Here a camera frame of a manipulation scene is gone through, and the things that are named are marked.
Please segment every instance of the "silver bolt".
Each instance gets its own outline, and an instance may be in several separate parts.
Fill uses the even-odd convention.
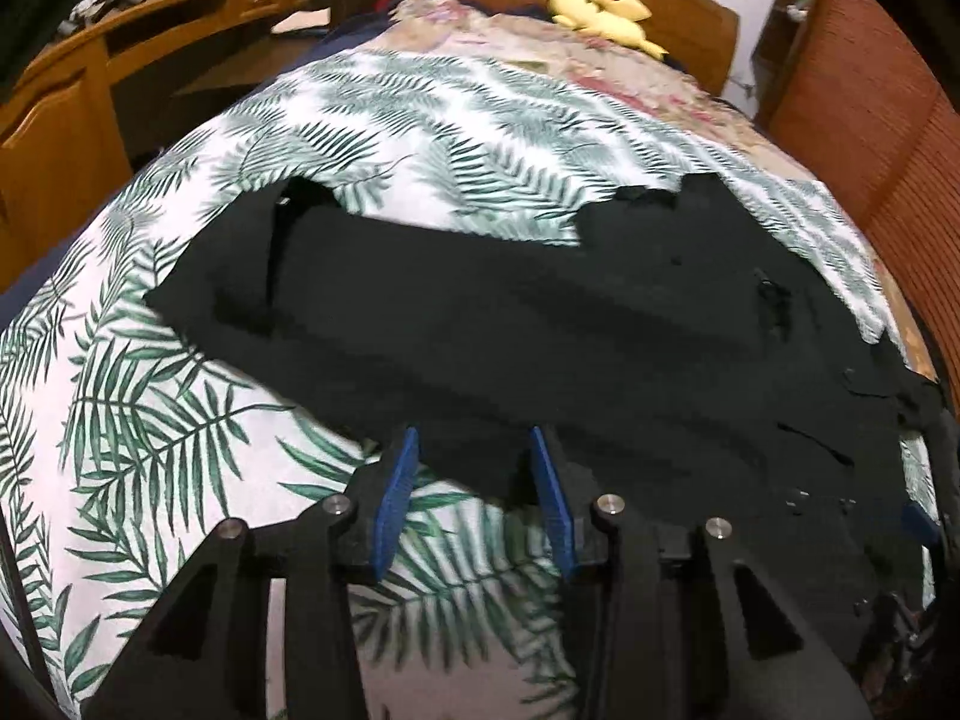
[[[604,514],[620,514],[626,508],[626,501],[619,495],[605,493],[597,498],[597,509],[600,509]]]
[[[707,520],[707,533],[714,538],[730,538],[733,533],[733,525],[728,523],[723,517],[711,517]]]
[[[333,514],[335,517],[349,512],[352,505],[352,501],[350,501],[346,495],[340,495],[339,493],[323,498],[323,510],[327,514]]]
[[[240,533],[243,533],[242,519],[229,517],[217,525],[217,536],[220,538],[237,538]]]

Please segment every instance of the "dark blue bed sheet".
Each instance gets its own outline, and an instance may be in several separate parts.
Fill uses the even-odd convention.
[[[358,45],[373,40],[374,37],[385,31],[390,26],[390,17],[387,13],[370,13],[361,16],[355,16],[346,20],[342,25],[332,30],[328,36],[318,41],[313,49],[308,50],[303,56],[299,57],[295,63],[285,69],[285,71],[295,70],[309,62],[315,62],[318,59],[325,59],[337,52],[343,52],[347,49],[355,49]],[[265,81],[251,94],[256,94],[261,89],[269,86],[272,79]],[[67,250],[73,245],[73,242],[80,237],[90,223],[104,209],[113,198],[104,201],[103,205],[94,211],[87,221],[83,223],[76,231],[48,251],[40,260],[37,260],[30,268],[27,268],[11,287],[0,295],[0,331],[10,324],[17,314],[23,309],[30,299],[37,293],[37,290],[43,285],[43,282],[54,274],[56,268],[61,264]]]

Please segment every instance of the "black garment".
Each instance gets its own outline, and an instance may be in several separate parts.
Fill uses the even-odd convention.
[[[899,421],[935,418],[939,394],[717,176],[576,223],[579,248],[498,241],[354,217],[294,181],[240,196],[147,302],[332,426],[419,424],[424,462],[479,493],[506,493],[527,427],[555,424],[651,517],[730,519],[852,659],[857,602],[880,583],[919,600]]]

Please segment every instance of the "white sheet with green leaves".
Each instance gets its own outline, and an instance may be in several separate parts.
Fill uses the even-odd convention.
[[[345,52],[147,167],[0,336],[0,506],[61,704],[72,712],[93,692],[222,517],[295,517],[363,463],[293,404],[185,348],[142,302],[240,191],[303,175],[353,213],[575,245],[582,204],[708,170],[813,262],[867,341],[898,337],[870,255],[822,184],[493,60]],[[904,442],[907,478],[935,513],[921,449]],[[570,716],[556,584],[536,512],[504,514],[423,469],[389,576],[352,595],[371,716]]]

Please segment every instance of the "yellow plush toy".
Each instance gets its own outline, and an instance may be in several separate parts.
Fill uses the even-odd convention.
[[[651,16],[650,9],[640,0],[548,0],[547,7],[560,26],[664,59],[666,49],[647,40],[646,32],[637,23]]]

